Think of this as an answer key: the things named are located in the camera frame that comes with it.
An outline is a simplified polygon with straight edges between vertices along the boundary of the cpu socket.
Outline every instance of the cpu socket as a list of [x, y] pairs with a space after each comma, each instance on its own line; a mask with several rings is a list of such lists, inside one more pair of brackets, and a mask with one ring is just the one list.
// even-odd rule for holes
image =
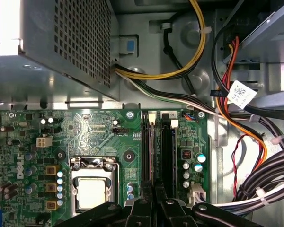
[[72, 217], [108, 201], [119, 203], [120, 165], [114, 157], [74, 156], [70, 167]]

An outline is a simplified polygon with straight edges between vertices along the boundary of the perforated metal grille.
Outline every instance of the perforated metal grille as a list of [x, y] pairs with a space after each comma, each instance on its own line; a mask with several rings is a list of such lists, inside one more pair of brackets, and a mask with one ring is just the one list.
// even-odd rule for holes
[[106, 0], [55, 0], [54, 51], [110, 87], [110, 9]]

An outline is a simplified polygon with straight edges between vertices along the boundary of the white wire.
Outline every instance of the white wire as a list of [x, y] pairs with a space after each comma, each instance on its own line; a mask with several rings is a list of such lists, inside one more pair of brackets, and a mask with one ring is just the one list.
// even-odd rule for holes
[[[280, 184], [278, 187], [272, 189], [271, 191], [265, 193], [264, 197], [267, 197], [269, 195], [275, 194], [276, 192], [282, 190], [283, 188], [284, 188], [284, 183]], [[260, 197], [255, 197], [253, 199], [243, 200], [243, 201], [239, 201], [239, 202], [218, 203], [218, 204], [213, 204], [213, 205], [216, 206], [216, 207], [237, 206], [237, 205], [242, 205], [242, 204], [254, 202], [254, 201], [257, 201], [257, 200], [261, 200], [261, 198]]]
[[[199, 110], [202, 110], [203, 112], [206, 112], [208, 114], [211, 114], [211, 115], [216, 115], [217, 113], [216, 112], [213, 112], [213, 111], [210, 111], [210, 110], [207, 110], [205, 108], [203, 108], [202, 106], [196, 104], [196, 103], [193, 103], [193, 102], [189, 102], [189, 101], [186, 101], [186, 100], [182, 100], [182, 99], [176, 99], [176, 98], [166, 98], [166, 97], [162, 97], [162, 96], [158, 96], [158, 95], [150, 95], [148, 94], [147, 92], [145, 92], [145, 90], [143, 90], [141, 87], [139, 87], [137, 84], [135, 84], [130, 78], [126, 77], [126, 76], [123, 76], [121, 73], [119, 72], [116, 72], [117, 75], [119, 75], [120, 77], [126, 79], [128, 82], [130, 82], [132, 85], [134, 85], [139, 91], [141, 91], [143, 94], [147, 95], [148, 97], [151, 97], [151, 98], [159, 98], [159, 99], [165, 99], [165, 100], [170, 100], [170, 101], [174, 101], [174, 102], [179, 102], [179, 103], [184, 103], [186, 105], [189, 105], [189, 106], [192, 106], [196, 109], [199, 109]], [[241, 119], [241, 118], [233, 118], [234, 120], [237, 120], [237, 121], [249, 121], [249, 119]]]

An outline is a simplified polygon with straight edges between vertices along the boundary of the yellow wire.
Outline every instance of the yellow wire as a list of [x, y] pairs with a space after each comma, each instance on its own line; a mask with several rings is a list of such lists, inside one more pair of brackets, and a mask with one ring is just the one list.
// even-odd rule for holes
[[236, 128], [240, 129], [242, 132], [244, 132], [245, 134], [251, 136], [252, 138], [256, 139], [263, 147], [263, 158], [262, 158], [262, 161], [260, 163], [260, 165], [266, 160], [267, 158], [267, 147], [265, 145], [265, 143], [258, 137], [256, 136], [255, 134], [249, 132], [248, 130], [242, 128], [241, 126], [237, 125], [235, 122], [233, 122], [232, 120], [230, 120], [227, 116], [225, 116], [225, 114], [222, 112], [221, 108], [220, 108], [220, 105], [219, 105], [219, 100], [218, 98], [216, 97], [216, 104], [217, 104], [217, 107], [220, 111], [220, 114], [233, 126], [235, 126]]
[[[205, 20], [204, 17], [202, 15], [201, 9], [198, 5], [198, 3], [196, 2], [196, 0], [189, 0], [190, 3], [192, 4], [195, 13], [198, 17], [198, 20], [200, 22], [200, 30], [203, 31], [205, 28]], [[186, 71], [187, 69], [189, 69], [191, 66], [193, 66], [198, 59], [201, 57], [201, 54], [205, 48], [205, 43], [206, 43], [206, 34], [204, 32], [201, 32], [201, 39], [200, 39], [200, 44], [198, 46], [198, 49], [194, 55], [194, 57], [192, 58], [192, 60], [182, 69], [177, 70], [175, 72], [170, 72], [170, 73], [163, 73], [163, 74], [156, 74], [156, 75], [147, 75], [147, 74], [138, 74], [138, 73], [133, 73], [133, 72], [127, 72], [121, 69], [115, 69], [117, 72], [123, 74], [124, 76], [127, 76], [129, 78], [133, 78], [133, 79], [141, 79], [141, 80], [147, 80], [147, 79], [163, 79], [163, 78], [167, 78], [167, 77], [172, 77], [175, 76], [176, 74], [179, 74], [181, 72]]]

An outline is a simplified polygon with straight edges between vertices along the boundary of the white power connector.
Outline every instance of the white power connector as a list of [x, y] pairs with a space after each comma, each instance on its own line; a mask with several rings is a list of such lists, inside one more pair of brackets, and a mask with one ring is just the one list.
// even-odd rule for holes
[[195, 206], [197, 197], [206, 199], [206, 192], [199, 183], [192, 183], [188, 194], [189, 204]]
[[36, 141], [36, 147], [38, 148], [47, 148], [53, 145], [53, 138], [48, 137], [38, 137]]

